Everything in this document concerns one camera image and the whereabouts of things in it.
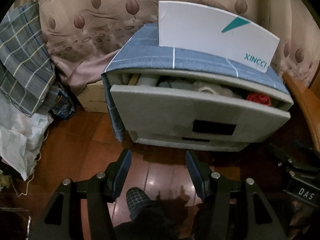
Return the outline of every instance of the gray plaid fabric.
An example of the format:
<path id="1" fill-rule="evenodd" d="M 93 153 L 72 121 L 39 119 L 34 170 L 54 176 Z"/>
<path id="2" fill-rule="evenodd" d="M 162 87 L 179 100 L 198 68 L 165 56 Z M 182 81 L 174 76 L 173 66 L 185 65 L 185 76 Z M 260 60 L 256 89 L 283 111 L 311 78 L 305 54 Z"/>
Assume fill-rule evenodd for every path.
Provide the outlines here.
<path id="1" fill-rule="evenodd" d="M 0 90 L 27 115 L 47 114 L 59 87 L 42 40 L 39 4 L 8 12 L 0 24 Z"/>

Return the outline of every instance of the white cloth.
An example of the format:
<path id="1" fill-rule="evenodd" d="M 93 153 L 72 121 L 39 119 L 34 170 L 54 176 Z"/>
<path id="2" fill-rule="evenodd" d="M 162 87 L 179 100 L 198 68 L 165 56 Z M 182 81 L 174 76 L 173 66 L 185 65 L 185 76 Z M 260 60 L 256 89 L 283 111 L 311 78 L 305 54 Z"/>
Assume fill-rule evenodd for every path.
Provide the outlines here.
<path id="1" fill-rule="evenodd" d="M 222 95 L 230 98 L 240 98 L 239 95 L 236 95 L 229 88 L 222 87 L 221 85 L 215 83 L 196 81 L 193 83 L 193 90 L 198 92 L 211 93 L 214 95 Z"/>
<path id="2" fill-rule="evenodd" d="M 50 114 L 26 116 L 0 92 L 0 156 L 24 180 L 34 171 L 44 132 L 52 121 Z"/>

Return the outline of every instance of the metal screw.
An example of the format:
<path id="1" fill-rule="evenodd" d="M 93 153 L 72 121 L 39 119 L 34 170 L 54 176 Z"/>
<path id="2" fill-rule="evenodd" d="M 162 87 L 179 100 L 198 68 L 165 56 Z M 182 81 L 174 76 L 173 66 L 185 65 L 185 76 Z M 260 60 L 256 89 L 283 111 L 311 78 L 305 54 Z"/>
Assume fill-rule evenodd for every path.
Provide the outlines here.
<path id="1" fill-rule="evenodd" d="M 213 177 L 214 179 L 218 179 L 218 178 L 220 178 L 220 173 L 218 173 L 218 172 L 213 172 L 213 173 L 211 173 L 211 177 Z"/>
<path id="2" fill-rule="evenodd" d="M 100 172 L 97 173 L 96 176 L 97 176 L 98 179 L 102 179 L 102 178 L 104 178 L 106 176 L 106 174 L 103 171 L 100 171 Z"/>
<path id="3" fill-rule="evenodd" d="M 254 179 L 247 178 L 245 181 L 246 181 L 249 185 L 254 184 Z"/>
<path id="4" fill-rule="evenodd" d="M 71 179 L 64 179 L 63 181 L 62 181 L 62 184 L 63 185 L 69 185 L 71 183 Z"/>

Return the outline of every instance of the wooden chair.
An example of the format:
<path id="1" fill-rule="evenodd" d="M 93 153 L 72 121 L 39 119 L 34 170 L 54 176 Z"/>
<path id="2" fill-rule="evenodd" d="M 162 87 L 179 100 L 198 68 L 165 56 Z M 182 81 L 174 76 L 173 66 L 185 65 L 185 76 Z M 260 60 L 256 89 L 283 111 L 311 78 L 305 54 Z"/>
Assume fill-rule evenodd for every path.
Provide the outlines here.
<path id="1" fill-rule="evenodd" d="M 283 79 L 307 120 L 315 149 L 320 151 L 320 99 L 298 79 L 288 73 L 283 75 Z"/>

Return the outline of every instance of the leaf pattern curtain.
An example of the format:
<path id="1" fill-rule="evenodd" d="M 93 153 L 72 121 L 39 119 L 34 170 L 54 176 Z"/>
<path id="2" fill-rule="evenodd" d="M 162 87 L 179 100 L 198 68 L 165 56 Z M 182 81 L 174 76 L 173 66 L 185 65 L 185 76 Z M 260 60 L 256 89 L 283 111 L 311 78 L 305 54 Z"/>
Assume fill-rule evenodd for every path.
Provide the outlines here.
<path id="1" fill-rule="evenodd" d="M 13 6 L 28 1 L 32 0 L 16 0 Z M 86 83 L 100 78 L 111 55 L 133 33 L 157 21 L 159 0 L 36 1 L 47 50 L 64 85 L 77 95 Z M 320 30 L 301 0 L 178 1 L 227 10 L 274 33 L 280 42 L 271 66 L 280 76 L 288 72 L 310 85 L 319 65 Z"/>

